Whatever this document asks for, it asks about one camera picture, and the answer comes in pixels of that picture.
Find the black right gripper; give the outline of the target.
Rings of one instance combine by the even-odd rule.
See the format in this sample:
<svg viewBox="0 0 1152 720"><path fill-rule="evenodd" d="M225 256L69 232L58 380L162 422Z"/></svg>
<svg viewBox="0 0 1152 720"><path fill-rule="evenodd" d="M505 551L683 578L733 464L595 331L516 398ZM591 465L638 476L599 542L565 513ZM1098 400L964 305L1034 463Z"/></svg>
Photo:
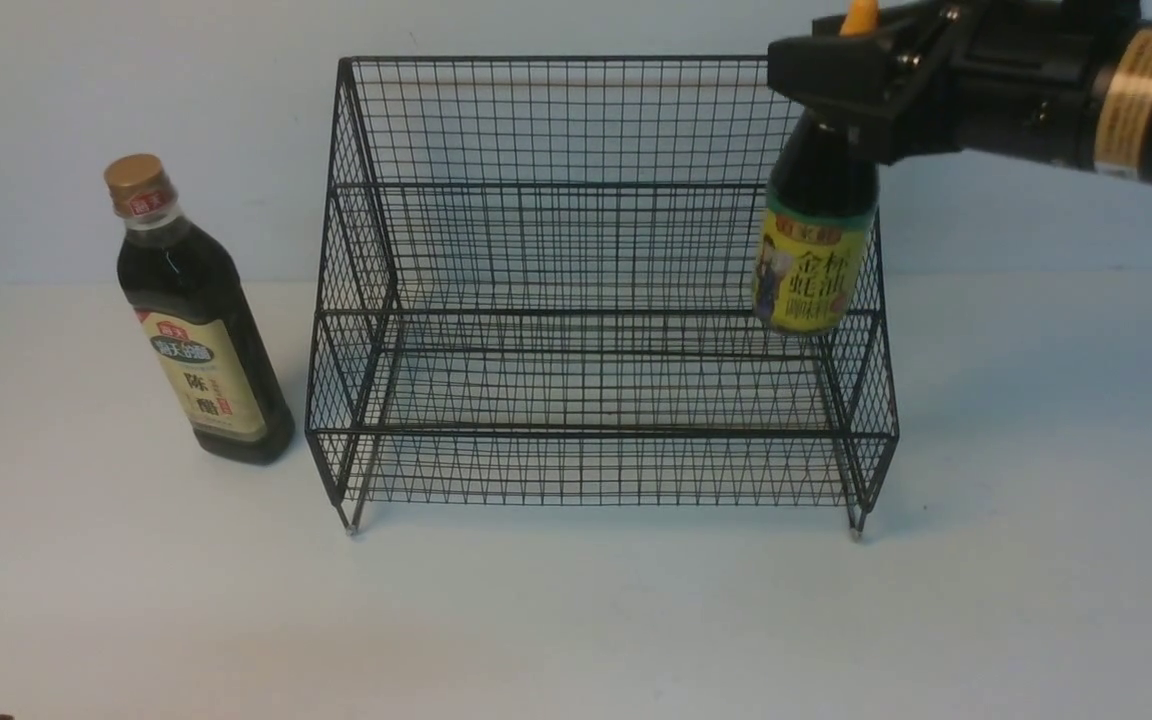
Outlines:
<svg viewBox="0 0 1152 720"><path fill-rule="evenodd" d="M969 150L1073 165L1096 32L1093 1L910 1L869 31L828 15L771 41L767 83L861 160Z"/></svg>

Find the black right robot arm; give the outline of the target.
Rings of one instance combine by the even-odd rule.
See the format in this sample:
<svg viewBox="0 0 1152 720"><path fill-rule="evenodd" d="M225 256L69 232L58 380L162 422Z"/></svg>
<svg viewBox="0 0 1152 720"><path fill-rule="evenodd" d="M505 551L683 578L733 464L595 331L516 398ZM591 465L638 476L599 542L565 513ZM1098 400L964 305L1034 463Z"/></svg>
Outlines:
<svg viewBox="0 0 1152 720"><path fill-rule="evenodd" d="M893 165L984 152L1152 184L1152 20L1138 1L914 1L770 44L771 90Z"/></svg>

